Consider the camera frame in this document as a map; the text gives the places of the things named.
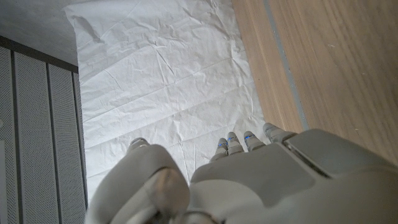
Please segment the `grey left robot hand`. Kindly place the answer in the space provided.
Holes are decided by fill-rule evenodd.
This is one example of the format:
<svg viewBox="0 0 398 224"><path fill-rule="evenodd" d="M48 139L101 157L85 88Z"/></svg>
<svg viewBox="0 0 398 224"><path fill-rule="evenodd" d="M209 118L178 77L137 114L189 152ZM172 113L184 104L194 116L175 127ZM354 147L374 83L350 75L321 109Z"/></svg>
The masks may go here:
<svg viewBox="0 0 398 224"><path fill-rule="evenodd" d="M99 184L86 223L396 223L397 167L320 129L229 133L186 180L144 138Z"/></svg>

